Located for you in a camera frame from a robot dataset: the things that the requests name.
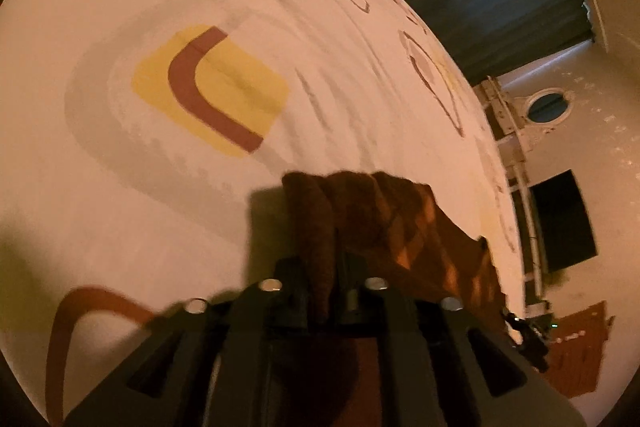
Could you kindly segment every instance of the brown fabric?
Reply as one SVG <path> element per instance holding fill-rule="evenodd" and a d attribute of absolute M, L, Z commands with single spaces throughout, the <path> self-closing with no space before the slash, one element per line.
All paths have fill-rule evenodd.
<path fill-rule="evenodd" d="M 312 313 L 318 323 L 328 317 L 335 254 L 343 249 L 363 256 L 371 276 L 387 279 L 406 295 L 433 302 L 456 296 L 487 328 L 505 331 L 500 315 L 505 297 L 489 245 L 484 238 L 475 241 L 460 230 L 437 206 L 429 185 L 384 172 L 369 175 L 347 171 L 327 177 L 290 172 L 282 184 L 296 249 L 311 286 Z M 322 396 L 325 401 L 328 392 L 338 390 L 317 387 L 316 393 L 312 382 L 323 381 L 323 377 L 308 375 L 303 380 L 311 386 L 306 399 L 297 397 L 300 409 L 308 411 L 304 425 L 382 425 L 377 351 L 372 346 L 375 343 L 344 344 L 342 356 L 355 353 L 358 375 L 353 380 L 353 362 L 335 363 L 349 368 L 344 381 L 353 380 L 353 384 L 349 399 L 330 419 L 314 413 L 322 404 L 311 397 Z M 316 348 L 314 356 L 321 359 L 322 347 Z M 340 379 L 339 371 L 327 365 L 331 364 L 324 364 L 320 371 Z"/>
<path fill-rule="evenodd" d="M 609 338 L 606 302 L 558 319 L 552 330 L 543 375 L 558 393 L 567 398 L 592 393 L 598 386 L 604 343 Z"/>

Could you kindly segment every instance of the silver bolt head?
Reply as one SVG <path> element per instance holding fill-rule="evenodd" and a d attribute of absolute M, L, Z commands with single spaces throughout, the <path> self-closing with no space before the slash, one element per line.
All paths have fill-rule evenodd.
<path fill-rule="evenodd" d="M 457 312 L 462 309 L 462 302 L 460 302 L 455 297 L 445 297 L 441 302 L 440 306 L 443 310 L 448 312 Z"/>
<path fill-rule="evenodd" d="M 263 292 L 279 292 L 282 290 L 282 282 L 277 279 L 265 279 L 258 284 Z"/>
<path fill-rule="evenodd" d="M 382 279 L 382 277 L 369 277 L 365 282 L 364 285 L 373 291 L 380 291 L 380 290 L 386 290 L 387 288 L 389 288 L 389 284 L 388 282 L 386 282 L 384 279 Z"/>
<path fill-rule="evenodd" d="M 207 311 L 207 306 L 207 301 L 204 299 L 191 299 L 184 303 L 184 310 L 187 313 L 196 315 Z"/>

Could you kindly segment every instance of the yellow painted shape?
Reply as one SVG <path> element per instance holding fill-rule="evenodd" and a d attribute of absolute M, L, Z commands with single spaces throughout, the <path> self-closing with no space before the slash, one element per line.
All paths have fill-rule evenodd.
<path fill-rule="evenodd" d="M 229 38 L 202 58 L 196 87 L 210 105 L 260 136 L 269 132 L 289 96 L 284 78 Z"/>
<path fill-rule="evenodd" d="M 139 63 L 133 74 L 131 87 L 146 103 L 162 111 L 175 123 L 203 139 L 213 148 L 228 156 L 242 157 L 246 152 L 241 147 L 187 112 L 175 99 L 169 86 L 169 64 L 175 55 L 208 28 L 209 26 L 205 25 L 192 26 L 176 33 L 167 44 Z"/>
<path fill-rule="evenodd" d="M 146 103 L 214 149 L 228 156 L 246 156 L 244 149 L 185 110 L 169 86 L 168 70 L 175 55 L 209 27 L 192 26 L 176 33 L 138 64 L 131 87 Z M 202 57 L 196 67 L 196 87 L 210 105 L 261 136 L 269 132 L 289 95 L 281 76 L 229 37 Z"/>
<path fill-rule="evenodd" d="M 477 171 L 470 171 L 468 176 L 475 191 L 476 209 L 480 221 L 480 235 L 487 239 L 493 239 L 504 235 L 502 224 L 500 223 L 500 208 L 498 208 L 494 193 L 496 174 L 491 163 L 491 158 L 489 158 L 489 155 L 484 151 L 484 146 L 477 137 L 476 149 L 478 150 L 478 156 L 482 165 L 482 174 L 486 177 L 490 188 L 487 188 L 486 185 L 479 182 Z"/>

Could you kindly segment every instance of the maroon painted stripe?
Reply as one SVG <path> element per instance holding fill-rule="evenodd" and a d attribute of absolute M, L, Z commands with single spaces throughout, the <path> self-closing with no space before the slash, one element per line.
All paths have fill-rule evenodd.
<path fill-rule="evenodd" d="M 453 125 L 453 127 L 455 128 L 455 130 L 458 132 L 458 134 L 461 137 L 465 137 L 465 132 L 462 129 L 462 122 L 460 121 L 460 115 L 458 114 L 458 108 L 456 107 L 456 100 L 453 97 L 453 93 L 451 92 L 451 89 L 449 88 L 449 84 L 447 84 L 447 81 L 444 79 L 444 73 L 440 70 L 440 68 L 438 67 L 438 65 L 436 64 L 436 62 L 431 58 L 431 56 L 425 51 L 425 49 L 418 44 L 418 42 L 411 36 L 409 35 L 407 32 L 402 32 L 405 36 L 406 39 L 410 40 L 411 42 L 413 42 L 418 48 L 420 48 L 420 51 L 422 51 L 422 53 L 424 54 L 425 57 L 427 57 L 431 64 L 433 64 L 433 66 L 436 68 L 436 70 L 438 71 L 438 73 L 440 73 L 440 76 L 442 77 L 442 81 L 444 83 L 444 86 L 447 88 L 447 91 L 449 92 L 449 96 L 451 97 L 451 103 L 453 105 L 453 112 L 456 115 L 456 120 L 458 121 L 458 123 L 456 123 L 453 120 L 453 117 L 451 116 L 451 113 L 447 110 L 447 108 L 445 107 L 445 105 L 442 103 L 442 100 L 439 99 L 438 95 L 436 94 L 436 92 L 433 90 L 433 87 L 431 87 L 431 84 L 429 83 L 429 81 L 424 77 L 424 75 L 420 72 L 420 68 L 418 67 L 418 64 L 415 61 L 415 58 L 411 56 L 411 51 L 409 49 L 407 49 L 407 51 L 409 52 L 409 60 L 411 61 L 411 65 L 414 67 L 415 72 L 418 74 L 418 76 L 420 76 L 420 79 L 422 80 L 422 83 L 431 91 L 431 94 L 435 97 L 435 99 L 438 101 L 438 103 L 440 104 L 440 107 L 442 108 L 442 110 L 444 111 L 444 113 L 447 115 L 447 118 L 449 118 L 449 121 L 451 122 L 451 124 Z"/>
<path fill-rule="evenodd" d="M 169 65 L 169 86 L 185 110 L 226 139 L 252 153 L 260 147 L 262 136 L 210 105 L 196 85 L 196 67 L 202 57 L 226 37 L 225 32 L 212 26 L 189 42 Z"/>
<path fill-rule="evenodd" d="M 140 325 L 150 325 L 157 316 L 149 309 L 107 288 L 81 286 L 62 299 L 53 318 L 45 369 L 45 410 L 51 427 L 61 427 L 66 359 L 71 335 L 85 315 L 105 311 L 127 317 Z"/>

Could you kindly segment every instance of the brown mat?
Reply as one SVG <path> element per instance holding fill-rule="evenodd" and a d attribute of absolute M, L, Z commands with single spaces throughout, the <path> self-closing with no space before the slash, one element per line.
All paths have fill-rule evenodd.
<path fill-rule="evenodd" d="M 567 398 L 592 393 L 598 386 L 604 343 L 611 319 L 606 301 L 556 320 L 547 361 L 546 381 Z"/>
<path fill-rule="evenodd" d="M 335 255 L 342 249 L 363 256 L 371 276 L 406 295 L 433 302 L 456 296 L 487 328 L 505 331 L 505 296 L 487 241 L 460 230 L 429 185 L 347 171 L 327 177 L 290 172 L 282 183 L 318 323 L 328 317 Z M 285 371 L 298 385 L 281 425 L 382 425 L 374 340 L 319 339 L 301 349 L 313 362 Z"/>

